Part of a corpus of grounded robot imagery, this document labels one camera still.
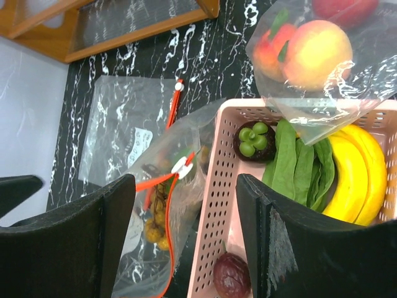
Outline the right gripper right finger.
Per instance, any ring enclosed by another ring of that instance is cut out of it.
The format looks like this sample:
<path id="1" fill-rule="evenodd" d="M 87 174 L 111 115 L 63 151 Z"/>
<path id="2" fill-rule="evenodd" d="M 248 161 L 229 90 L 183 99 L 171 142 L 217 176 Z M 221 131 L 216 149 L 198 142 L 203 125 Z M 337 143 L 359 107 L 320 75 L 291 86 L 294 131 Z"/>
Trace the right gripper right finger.
<path id="1" fill-rule="evenodd" d="M 254 297 L 395 297 L 396 221 L 362 227 L 240 174 L 236 198 Z"/>

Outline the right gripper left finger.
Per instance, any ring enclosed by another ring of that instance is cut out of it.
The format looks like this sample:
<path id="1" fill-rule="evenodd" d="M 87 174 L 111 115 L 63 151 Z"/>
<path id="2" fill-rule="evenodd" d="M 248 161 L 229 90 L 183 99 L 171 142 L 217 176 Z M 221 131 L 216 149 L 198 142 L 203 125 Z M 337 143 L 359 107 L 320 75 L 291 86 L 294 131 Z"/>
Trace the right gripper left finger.
<path id="1" fill-rule="evenodd" d="M 2 297 L 110 297 L 135 202 L 126 174 L 1 228 Z"/>

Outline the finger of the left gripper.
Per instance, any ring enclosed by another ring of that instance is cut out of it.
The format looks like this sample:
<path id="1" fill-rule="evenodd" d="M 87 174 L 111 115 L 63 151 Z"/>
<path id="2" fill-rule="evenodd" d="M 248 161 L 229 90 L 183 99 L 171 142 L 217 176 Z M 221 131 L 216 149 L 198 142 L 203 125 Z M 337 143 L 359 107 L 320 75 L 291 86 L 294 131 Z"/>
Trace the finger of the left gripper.
<path id="1" fill-rule="evenodd" d="M 0 182 L 1 217 L 8 214 L 43 187 L 41 178 L 34 175 L 2 177 Z"/>

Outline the green cucumber leaf vegetable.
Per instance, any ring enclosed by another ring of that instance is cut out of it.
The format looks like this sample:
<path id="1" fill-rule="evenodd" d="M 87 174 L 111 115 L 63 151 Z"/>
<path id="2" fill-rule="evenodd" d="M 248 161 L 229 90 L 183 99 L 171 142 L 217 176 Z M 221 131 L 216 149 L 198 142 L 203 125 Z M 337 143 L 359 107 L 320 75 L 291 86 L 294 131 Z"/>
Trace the green cucumber leaf vegetable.
<path id="1" fill-rule="evenodd" d="M 328 138 L 306 145 L 285 119 L 275 131 L 275 158 L 267 163 L 262 182 L 275 192 L 317 212 L 326 207 L 335 178 Z"/>

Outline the clear zip bag orange zipper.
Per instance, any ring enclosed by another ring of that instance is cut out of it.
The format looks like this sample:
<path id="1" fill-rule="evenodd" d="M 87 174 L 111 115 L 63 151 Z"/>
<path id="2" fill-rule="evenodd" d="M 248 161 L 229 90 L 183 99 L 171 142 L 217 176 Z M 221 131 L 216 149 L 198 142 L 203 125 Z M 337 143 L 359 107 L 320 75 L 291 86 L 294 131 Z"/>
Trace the clear zip bag orange zipper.
<path id="1" fill-rule="evenodd" d="M 396 2 L 276 1 L 246 53 L 260 96 L 316 143 L 396 94 Z"/>

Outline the orange peach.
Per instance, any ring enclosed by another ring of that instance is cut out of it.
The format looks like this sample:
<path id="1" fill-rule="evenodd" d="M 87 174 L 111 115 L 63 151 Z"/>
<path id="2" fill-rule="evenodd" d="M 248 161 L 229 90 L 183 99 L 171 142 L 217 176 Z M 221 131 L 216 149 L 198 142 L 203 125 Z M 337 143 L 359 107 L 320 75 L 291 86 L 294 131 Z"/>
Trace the orange peach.
<path id="1" fill-rule="evenodd" d="M 303 91 L 322 91 L 344 82 L 353 68 L 347 34 L 327 20 L 312 20 L 295 31 L 282 62 L 287 83 Z"/>
<path id="2" fill-rule="evenodd" d="M 271 32 L 269 29 L 254 46 L 253 64 L 255 69 L 274 81 L 284 82 L 278 55 L 296 29 L 293 24 L 285 23 L 273 38 L 269 38 Z"/>

